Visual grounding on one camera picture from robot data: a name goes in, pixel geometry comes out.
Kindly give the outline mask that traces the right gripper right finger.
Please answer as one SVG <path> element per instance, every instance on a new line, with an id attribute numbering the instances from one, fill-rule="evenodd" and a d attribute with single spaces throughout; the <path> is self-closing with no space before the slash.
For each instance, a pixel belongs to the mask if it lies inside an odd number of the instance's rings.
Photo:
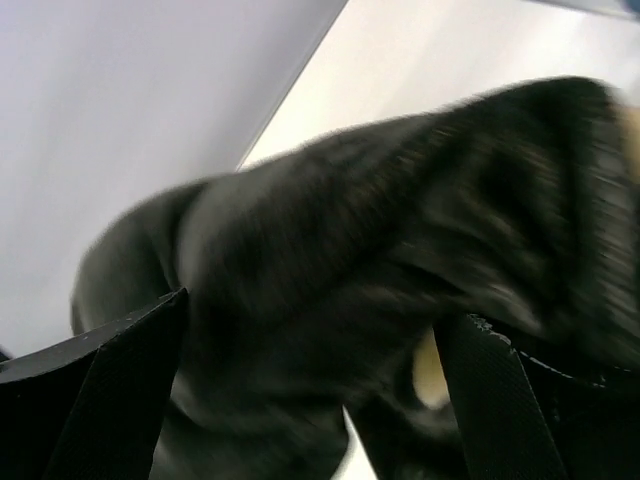
<path id="1" fill-rule="evenodd" d="M 471 478 L 638 478 L 637 371 L 475 314 L 434 332 Z"/>

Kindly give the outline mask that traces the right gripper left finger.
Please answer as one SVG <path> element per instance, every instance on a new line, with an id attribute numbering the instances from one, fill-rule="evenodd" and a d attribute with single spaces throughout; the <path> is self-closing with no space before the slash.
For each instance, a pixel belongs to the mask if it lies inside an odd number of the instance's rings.
<path id="1" fill-rule="evenodd" d="M 51 347 L 2 357 L 2 479 L 147 478 L 187 317 L 179 290 Z"/>

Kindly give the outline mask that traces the black floral plush pillowcase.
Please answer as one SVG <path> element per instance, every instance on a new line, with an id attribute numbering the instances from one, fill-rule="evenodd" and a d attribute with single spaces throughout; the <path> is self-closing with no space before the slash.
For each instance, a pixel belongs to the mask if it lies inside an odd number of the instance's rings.
<path id="1" fill-rule="evenodd" d="M 382 478 L 461 478 L 437 321 L 639 366 L 639 110 L 542 79 L 163 191 L 85 253 L 73 331 L 178 289 L 189 327 L 152 478 L 329 479 L 346 420 L 370 435 L 381 417 L 418 444 Z"/>

